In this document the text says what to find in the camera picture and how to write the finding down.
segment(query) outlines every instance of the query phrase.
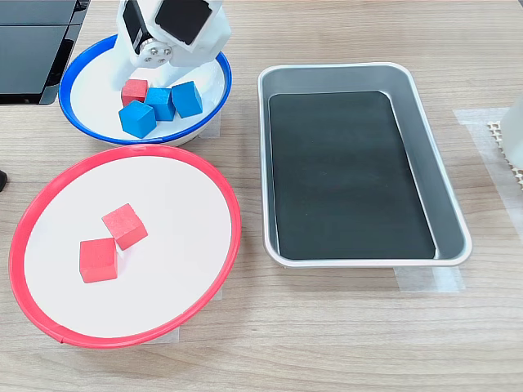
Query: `wooden table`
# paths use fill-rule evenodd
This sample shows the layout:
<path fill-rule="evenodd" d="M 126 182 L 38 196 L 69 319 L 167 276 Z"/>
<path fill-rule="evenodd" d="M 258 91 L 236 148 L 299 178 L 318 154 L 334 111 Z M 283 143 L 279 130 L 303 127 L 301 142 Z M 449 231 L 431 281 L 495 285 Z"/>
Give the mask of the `wooden table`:
<path fill-rule="evenodd" d="M 94 0 L 74 55 L 115 33 Z M 184 147 L 229 179 L 243 211 L 236 265 L 180 342 L 91 351 L 59 345 L 20 311 L 8 252 L 42 187 L 108 149 L 55 103 L 0 108 L 0 390 L 522 391 L 523 248 L 453 109 L 509 106 L 523 92 L 515 1 L 240 1 L 226 4 L 234 83 L 221 138 Z M 388 60 L 410 69 L 466 215 L 474 254 L 459 294 L 401 292 L 392 269 L 288 270 L 262 246 L 257 75 L 270 65 Z"/>

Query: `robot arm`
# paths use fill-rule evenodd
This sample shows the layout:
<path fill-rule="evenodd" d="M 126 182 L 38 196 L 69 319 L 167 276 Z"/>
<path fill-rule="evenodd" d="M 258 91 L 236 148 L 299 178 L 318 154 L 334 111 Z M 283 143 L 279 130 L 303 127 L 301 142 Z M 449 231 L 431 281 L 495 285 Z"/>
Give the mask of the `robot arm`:
<path fill-rule="evenodd" d="M 122 0 L 113 49 L 114 90 L 136 68 L 159 70 L 155 85 L 173 84 L 213 61 L 230 37 L 222 0 Z"/>

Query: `black device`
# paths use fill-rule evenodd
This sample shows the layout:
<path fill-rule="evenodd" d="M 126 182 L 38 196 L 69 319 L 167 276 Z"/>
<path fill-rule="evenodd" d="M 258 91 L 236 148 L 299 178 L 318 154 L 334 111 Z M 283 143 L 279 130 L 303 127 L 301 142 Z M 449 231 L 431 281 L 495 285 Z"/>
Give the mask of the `black device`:
<path fill-rule="evenodd" d="M 211 14 L 212 10 L 204 0 L 163 0 L 154 21 L 173 37 L 190 45 Z"/>
<path fill-rule="evenodd" d="M 7 174 L 0 170 L 0 192 L 2 192 L 3 187 L 7 184 Z"/>
<path fill-rule="evenodd" d="M 89 0 L 0 0 L 0 105 L 48 105 Z"/>

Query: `cube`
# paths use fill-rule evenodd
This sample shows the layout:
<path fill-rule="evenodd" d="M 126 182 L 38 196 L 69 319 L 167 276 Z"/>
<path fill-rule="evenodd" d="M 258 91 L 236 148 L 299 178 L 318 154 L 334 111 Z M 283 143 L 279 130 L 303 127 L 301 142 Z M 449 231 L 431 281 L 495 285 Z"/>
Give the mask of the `cube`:
<path fill-rule="evenodd" d="M 171 88 L 172 103 L 180 114 L 185 118 L 195 116 L 203 112 L 202 97 L 199 96 L 198 89 L 194 82 L 178 84 Z"/>
<path fill-rule="evenodd" d="M 118 277 L 118 254 L 114 238 L 93 239 L 80 243 L 80 274 L 85 283 Z"/>
<path fill-rule="evenodd" d="M 121 206 L 101 219 L 123 251 L 147 237 L 144 224 L 129 204 Z"/>
<path fill-rule="evenodd" d="M 122 103 L 123 106 L 129 105 L 134 100 L 144 102 L 147 96 L 147 89 L 149 83 L 146 80 L 129 79 L 122 89 Z"/>
<path fill-rule="evenodd" d="M 154 110 L 146 104 L 134 100 L 119 111 L 124 132 L 143 139 L 156 128 Z"/>
<path fill-rule="evenodd" d="M 170 88 L 151 87 L 147 91 L 145 104 L 154 109 L 156 121 L 172 121 L 174 119 L 174 104 Z"/>

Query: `metal tray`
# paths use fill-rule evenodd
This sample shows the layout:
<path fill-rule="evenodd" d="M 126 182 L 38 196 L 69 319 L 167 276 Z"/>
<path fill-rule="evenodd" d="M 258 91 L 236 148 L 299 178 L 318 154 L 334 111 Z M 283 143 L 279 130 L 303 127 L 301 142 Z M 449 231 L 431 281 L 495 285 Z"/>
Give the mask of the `metal tray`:
<path fill-rule="evenodd" d="M 358 93 L 359 95 L 350 95 L 346 93 Z M 275 261 L 286 267 L 298 268 L 452 266 L 462 263 L 470 256 L 472 252 L 472 241 L 470 234 L 465 224 L 463 214 L 460 211 L 458 202 L 454 196 L 452 186 L 449 183 L 449 178 L 447 177 L 440 154 L 436 147 L 436 143 L 433 139 L 431 129 L 418 96 L 418 92 L 414 85 L 413 78 L 407 69 L 392 63 L 369 63 L 353 65 L 291 65 L 272 67 L 261 73 L 258 79 L 258 95 L 260 104 L 260 155 L 263 236 L 266 250 Z M 276 98 L 276 96 L 292 97 L 291 99 L 295 100 L 294 102 L 296 105 L 292 105 L 291 103 L 290 105 L 282 106 L 279 104 L 279 106 L 276 106 L 276 102 L 282 101 L 281 97 Z M 300 109 L 295 109 L 294 106 L 298 107 L 299 105 L 304 105 L 304 103 L 308 101 L 308 97 L 312 96 L 324 96 L 329 98 L 329 103 L 326 104 L 328 106 L 318 106 L 324 109 L 327 108 L 328 110 L 325 110 L 329 112 L 329 115 L 325 115 L 325 113 L 321 113 L 321 111 L 324 109 L 318 110 L 320 112 L 319 119 L 316 119 L 315 121 L 318 122 L 316 126 L 320 125 L 318 127 L 317 134 L 319 136 L 315 136 L 314 140 L 303 140 L 304 137 L 307 137 L 307 134 L 301 134 L 299 130 L 297 130 L 293 134 L 293 137 L 296 139 L 295 145 L 289 144 L 288 142 L 285 142 L 287 144 L 284 146 L 284 148 L 277 144 L 273 145 L 275 140 L 285 139 L 282 139 L 282 133 L 276 134 L 274 137 L 271 135 L 272 132 L 288 132 L 287 127 L 289 124 L 290 127 L 292 127 L 292 124 L 295 121 L 297 121 L 297 127 L 307 126 L 307 124 L 298 121 L 302 115 Z M 347 106 L 347 98 L 354 105 Z M 270 101 L 272 99 L 274 99 L 274 108 L 271 117 Z M 358 221 L 358 225 L 361 225 L 363 228 L 362 230 L 367 230 L 366 233 L 368 233 L 367 237 L 369 238 L 372 237 L 374 231 L 377 233 L 377 235 L 380 233 L 387 233 L 386 231 L 383 231 L 383 227 L 380 226 L 380 222 L 386 221 L 389 232 L 395 232 L 396 234 L 400 233 L 398 235 L 403 235 L 404 241 L 409 240 L 409 236 L 412 234 L 413 240 L 408 243 L 409 245 L 406 247 L 397 247 L 397 243 L 393 242 L 393 240 L 395 240 L 395 234 L 392 234 L 392 236 L 388 239 L 388 242 L 387 238 L 378 237 L 375 239 L 375 247 L 377 250 L 373 248 L 372 243 L 369 243 L 367 244 L 367 249 L 369 252 L 365 253 L 365 248 L 363 250 L 356 250 L 356 248 L 360 246 L 360 242 L 357 242 L 354 239 L 358 238 L 361 230 L 359 230 L 357 227 L 356 229 L 351 227 L 350 229 L 352 231 L 343 231 L 345 229 L 343 227 L 343 222 L 347 223 L 352 218 L 351 215 L 347 215 L 345 217 L 336 216 L 337 214 L 335 210 L 330 211 L 329 218 L 326 217 L 325 219 L 331 219 L 333 222 L 332 225 L 330 224 L 330 221 L 323 222 L 322 215 L 317 215 L 316 222 L 318 222 L 318 225 L 322 226 L 322 228 L 318 229 L 318 227 L 314 227 L 314 225 L 310 225 L 309 228 L 307 228 L 305 225 L 304 228 L 303 221 L 306 220 L 303 220 L 302 218 L 304 218 L 304 215 L 307 215 L 307 213 L 303 213 L 303 211 L 308 211 L 307 208 L 309 208 L 307 203 L 310 202 L 310 199 L 306 199 L 306 195 L 308 194 L 307 191 L 309 189 L 304 190 L 304 199 L 302 199 L 301 194 L 296 192 L 296 190 L 294 190 L 294 193 L 292 193 L 287 191 L 283 192 L 281 189 L 282 187 L 285 188 L 287 186 L 294 186 L 290 185 L 290 183 L 293 182 L 302 185 L 305 184 L 303 186 L 307 188 L 308 184 L 306 182 L 311 179 L 305 177 L 300 179 L 300 176 L 302 174 L 307 176 L 311 172 L 311 167 L 314 168 L 314 166 L 310 166 L 311 161 L 316 162 L 317 165 L 321 166 L 324 164 L 322 159 L 329 160 L 328 156 L 323 156 L 317 158 L 316 160 L 309 159 L 309 157 L 306 155 L 306 150 L 301 149 L 302 146 L 307 142 L 312 143 L 314 141 L 315 147 L 318 144 L 322 145 L 322 140 L 318 139 L 319 137 L 325 137 L 324 135 L 332 136 L 333 129 L 326 131 L 329 126 L 325 125 L 325 127 L 323 127 L 323 123 L 321 123 L 321 121 L 324 120 L 321 116 L 323 115 L 325 118 L 331 118 L 332 113 L 335 113 L 334 117 L 336 117 L 337 112 L 344 114 L 347 110 L 350 111 L 351 108 L 356 110 L 354 109 L 355 107 L 358 107 L 357 110 L 359 110 L 359 112 L 365 111 L 367 110 L 367 108 L 364 107 L 366 105 L 365 102 L 367 99 L 370 99 L 369 102 L 382 102 L 382 104 L 379 104 L 381 106 L 378 105 L 378 107 L 383 108 L 383 113 L 368 111 L 369 116 L 367 118 L 380 118 L 381 116 L 384 118 L 383 121 L 388 121 L 389 125 L 391 125 L 394 129 L 388 130 L 387 132 L 389 133 L 382 133 L 381 135 L 384 135 L 385 139 L 391 139 L 391 145 L 396 143 L 396 150 L 395 152 L 393 151 L 394 154 L 392 155 L 387 155 L 387 151 L 385 154 L 379 153 L 378 149 L 383 148 L 383 139 L 381 137 L 372 139 L 370 138 L 370 134 L 368 134 L 365 136 L 367 137 L 367 149 L 365 150 L 365 153 L 363 153 L 362 150 L 358 150 L 359 146 L 355 147 L 353 144 L 349 144 L 347 146 L 350 147 L 349 149 L 351 152 L 347 152 L 347 154 L 374 154 L 376 157 L 399 157 L 399 166 L 396 171 L 401 172 L 401 165 L 403 164 L 401 163 L 401 159 L 403 159 L 405 161 L 404 164 L 406 167 L 406 171 L 404 172 L 408 172 L 408 174 L 402 172 L 403 174 L 401 175 L 404 177 L 397 177 L 397 179 L 393 178 L 392 180 L 389 179 L 388 183 L 387 175 L 385 175 L 381 180 L 376 180 L 374 183 L 372 183 L 372 178 L 370 177 L 372 177 L 375 173 L 371 173 L 371 176 L 367 176 L 368 173 L 365 173 L 364 176 L 361 176 L 360 172 L 357 171 L 359 168 L 362 168 L 363 172 L 365 172 L 365 165 L 367 165 L 368 162 L 372 162 L 372 160 L 364 159 L 363 161 L 358 161 L 357 159 L 353 159 L 351 162 L 356 162 L 355 166 L 347 164 L 343 159 L 334 161 L 330 168 L 346 177 L 342 179 L 345 181 L 343 184 L 347 185 L 347 182 L 351 182 L 349 185 L 347 185 L 350 187 L 347 188 L 350 190 L 350 192 L 340 193 L 340 195 L 343 196 L 342 198 L 339 195 L 337 196 L 339 202 L 338 206 L 342 206 L 341 209 L 343 210 L 343 213 L 350 214 L 350 211 L 354 211 L 354 208 L 363 205 L 361 204 L 361 194 L 359 199 L 351 198 L 352 195 L 358 194 L 360 189 L 364 187 L 366 187 L 367 191 L 369 191 L 369 184 L 371 184 L 373 188 L 370 190 L 370 192 L 374 192 L 376 195 L 378 195 L 378 198 L 376 198 L 376 203 L 379 202 L 379 206 L 376 206 L 377 209 L 382 211 L 382 213 L 380 212 L 377 214 L 373 212 L 371 213 L 372 216 L 368 216 L 367 219 L 367 216 L 361 215 L 362 211 L 371 211 L 371 209 L 365 210 L 365 208 L 363 208 L 362 210 L 359 208 L 357 211 L 357 214 L 359 215 L 357 216 L 357 219 L 354 218 L 354 222 Z M 277 107 L 284 109 L 279 109 L 277 114 L 275 109 Z M 303 106 L 303 110 L 305 110 L 305 114 L 310 112 L 310 110 L 306 110 L 306 105 Z M 283 127 L 281 124 L 276 126 L 277 118 L 279 118 L 278 121 L 281 121 L 282 118 L 284 119 L 286 123 Z M 381 125 L 379 124 L 379 122 L 375 122 L 373 127 L 377 128 L 377 132 L 384 132 L 384 130 L 380 128 Z M 359 122 L 357 126 L 363 126 L 363 129 L 365 129 L 366 126 L 364 124 L 364 120 L 363 124 Z M 343 126 L 339 128 L 339 132 L 352 132 L 351 135 L 361 135 L 361 133 L 355 133 L 351 127 L 356 127 L 356 124 L 351 125 L 348 123 L 345 125 L 345 123 L 343 123 Z M 351 140 L 351 138 L 354 136 L 347 136 L 344 134 L 343 137 L 346 138 L 346 140 Z M 355 138 L 354 141 L 355 144 L 359 143 L 359 141 L 356 139 L 357 138 Z M 341 147 L 338 148 L 336 145 L 337 151 L 333 151 L 333 155 L 338 154 L 345 158 L 345 153 L 342 151 L 343 145 L 340 146 Z M 282 156 L 282 154 L 285 155 L 287 151 L 289 151 L 288 157 L 286 157 L 286 159 L 280 158 L 280 156 Z M 303 170 L 301 170 L 301 167 L 299 166 L 295 167 L 293 170 L 296 170 L 295 177 L 297 180 L 294 181 L 292 176 L 293 171 L 287 170 L 286 172 L 285 164 L 297 164 L 293 163 L 292 160 L 296 157 L 297 162 L 300 162 L 300 165 L 303 163 L 303 165 L 309 166 L 304 167 Z M 377 168 L 374 165 L 373 170 L 381 170 L 379 167 Z M 325 169 L 324 172 L 320 174 L 328 174 L 328 171 L 328 169 Z M 351 181 L 347 181 L 347 176 L 350 176 Z M 388 185 L 390 185 L 392 188 L 396 186 L 397 189 L 389 189 L 384 191 L 384 189 L 386 189 L 384 187 L 387 187 Z M 412 188 L 416 200 L 411 198 L 412 195 L 409 196 L 408 193 L 405 193 L 405 189 L 408 189 L 409 186 Z M 280 197 L 281 194 L 287 194 L 286 203 L 282 202 L 284 198 Z M 314 198 L 320 195 L 321 198 L 321 194 L 321 189 L 315 189 L 314 192 L 309 194 L 309 196 Z M 321 204 L 321 202 L 319 203 L 320 208 L 316 211 L 318 214 L 320 214 L 318 211 L 321 212 L 322 208 L 325 207 L 326 204 Z M 303 211 L 300 211 L 299 207 L 295 207 L 294 204 L 301 204 L 304 208 Z M 417 220 L 414 220 L 414 224 L 409 226 L 409 223 L 405 224 L 404 221 L 408 221 L 410 219 L 409 214 L 414 214 L 417 211 L 416 204 L 419 205 L 418 212 L 422 217 L 421 219 L 423 220 L 423 223 L 420 221 L 420 219 L 416 218 Z M 298 214 L 293 215 L 292 213 L 288 213 L 293 209 L 296 210 L 296 208 Z M 407 214 L 404 215 L 405 219 L 398 215 L 398 209 Z M 279 229 L 284 233 L 289 233 L 290 231 L 283 229 L 283 227 L 286 228 L 289 226 L 289 224 L 292 226 L 293 223 L 295 223 L 297 226 L 294 228 L 295 230 L 293 231 L 293 235 L 297 235 L 297 237 L 293 238 L 292 242 L 288 241 L 286 238 L 282 238 L 282 234 L 279 232 Z M 391 228 L 395 227 L 396 223 L 399 229 L 391 230 Z M 422 223 L 421 226 L 417 227 L 416 225 L 418 223 Z M 336 225 L 340 225 L 342 230 L 336 231 Z M 432 251 L 429 256 L 427 256 L 428 253 L 423 250 L 423 252 L 416 252 L 418 239 L 420 238 L 423 240 L 422 237 L 418 238 L 416 236 L 418 235 L 419 228 L 421 228 L 421 231 L 423 231 L 423 225 L 425 225 L 427 229 L 427 236 L 431 242 L 432 247 Z M 308 229 L 312 229 L 312 237 L 310 235 L 307 237 Z M 314 233 L 319 234 L 319 237 L 314 237 Z M 337 252 L 336 249 L 332 249 L 330 244 L 325 244 L 324 246 L 317 244 L 318 246 L 316 246 L 316 248 L 310 247 L 310 244 L 313 243 L 316 239 L 326 239 L 331 238 L 332 236 L 340 237 L 337 239 L 343 248 L 340 252 Z M 389 246 L 387 244 L 391 246 L 390 255 L 387 253 L 387 246 Z M 300 252 L 300 247 L 303 249 L 311 249 L 309 254 L 313 256 L 308 256 L 308 251 Z"/>

